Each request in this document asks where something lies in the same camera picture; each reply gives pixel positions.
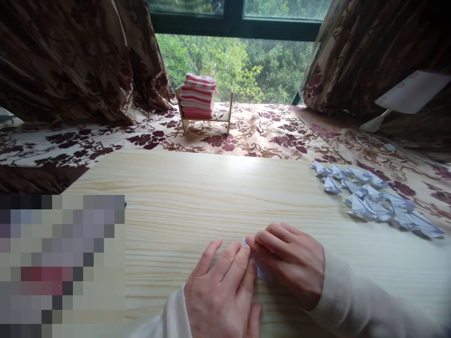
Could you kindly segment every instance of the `wooden miniature chair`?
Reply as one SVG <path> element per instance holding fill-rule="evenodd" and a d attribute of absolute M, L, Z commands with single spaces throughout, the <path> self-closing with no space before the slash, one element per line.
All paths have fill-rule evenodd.
<path fill-rule="evenodd" d="M 182 119 L 182 125 L 183 125 L 183 132 L 186 133 L 188 130 L 189 122 L 190 121 L 216 121 L 216 122 L 227 122 L 227 134 L 230 130 L 230 118 L 232 116 L 232 103 L 233 103 L 233 87 L 231 88 L 230 92 L 230 105 L 229 105 L 229 111 L 228 113 L 224 113 L 219 119 L 211 118 L 211 119 L 205 119 L 205 118 L 194 118 L 194 117 L 185 117 L 182 110 L 182 105 L 180 104 L 180 87 L 179 86 L 176 90 L 176 96 L 177 96 L 177 102 L 179 104 L 179 111 L 180 111 L 180 118 Z"/>

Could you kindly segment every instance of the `floral tablecloth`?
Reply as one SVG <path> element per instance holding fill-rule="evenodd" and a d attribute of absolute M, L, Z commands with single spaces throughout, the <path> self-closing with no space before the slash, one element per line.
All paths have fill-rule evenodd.
<path fill-rule="evenodd" d="M 340 154 L 341 160 L 376 174 L 388 182 L 400 196 L 411 200 L 433 224 L 451 230 L 451 173 L 427 164 L 402 151 L 382 155 L 362 147 L 356 140 L 360 121 L 351 116 L 321 116 L 302 106 L 291 106 L 297 116 L 309 125 L 312 132 Z M 369 147 L 386 150 L 375 142 Z M 323 162 L 335 162 L 333 156 L 321 155 Z"/>
<path fill-rule="evenodd" d="M 216 110 L 227 111 L 227 103 Z M 143 148 L 345 163 L 331 146 L 284 105 L 235 104 L 226 123 L 191 122 L 188 133 L 177 109 L 134 126 L 83 123 L 0 126 L 0 192 L 58 194 L 108 153 Z"/>

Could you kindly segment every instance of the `pink striped cloth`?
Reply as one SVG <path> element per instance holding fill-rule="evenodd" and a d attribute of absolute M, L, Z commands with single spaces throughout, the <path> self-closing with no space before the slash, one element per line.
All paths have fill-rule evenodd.
<path fill-rule="evenodd" d="M 209 76 L 200 76 L 200 75 L 196 75 L 193 73 L 187 73 L 185 76 L 186 80 L 191 80 L 191 81 L 195 81 L 195 82 L 202 82 L 205 84 L 210 84 L 210 85 L 215 85 L 216 84 L 216 80 L 212 77 Z"/>
<path fill-rule="evenodd" d="M 183 108 L 198 108 L 204 110 L 212 110 L 215 107 L 215 101 L 211 100 L 211 102 L 203 103 L 183 100 L 180 102 L 180 105 Z"/>
<path fill-rule="evenodd" d="M 198 89 L 193 87 L 187 87 L 185 85 L 181 86 L 180 90 L 182 93 L 197 93 L 201 95 L 207 95 L 208 97 L 212 96 L 214 93 L 213 90 Z"/>
<path fill-rule="evenodd" d="M 204 83 L 204 82 L 197 82 L 194 80 L 185 80 L 185 86 L 187 87 L 192 87 L 192 88 L 197 88 L 197 89 L 202 89 L 202 90 L 210 90 L 210 91 L 214 91 L 216 90 L 216 83 L 214 84 L 208 84 L 208 83 Z"/>
<path fill-rule="evenodd" d="M 180 105 L 185 117 L 213 118 L 216 80 L 209 76 L 187 73 L 185 83 L 180 88 Z"/>
<path fill-rule="evenodd" d="M 185 117 L 193 117 L 193 118 L 213 118 L 213 109 L 212 110 L 204 110 L 199 108 L 183 108 L 183 115 Z"/>

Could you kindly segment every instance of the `right hand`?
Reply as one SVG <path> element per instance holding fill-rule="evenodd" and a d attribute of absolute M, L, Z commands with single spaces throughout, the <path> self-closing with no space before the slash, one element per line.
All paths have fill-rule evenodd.
<path fill-rule="evenodd" d="M 324 248 L 312 236 L 282 223 L 271 223 L 246 242 L 269 269 L 297 298 L 305 310 L 319 303 L 324 285 Z"/>

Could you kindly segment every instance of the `white sleeve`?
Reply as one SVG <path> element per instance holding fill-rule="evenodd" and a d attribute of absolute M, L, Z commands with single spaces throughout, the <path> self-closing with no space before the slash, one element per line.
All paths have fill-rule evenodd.
<path fill-rule="evenodd" d="M 129 338 L 192 338 L 184 288 L 183 285 L 168 298 L 161 315 L 142 324 Z"/>
<path fill-rule="evenodd" d="M 323 294 L 314 321 L 339 337 L 446 337 L 445 328 L 396 299 L 325 250 Z"/>

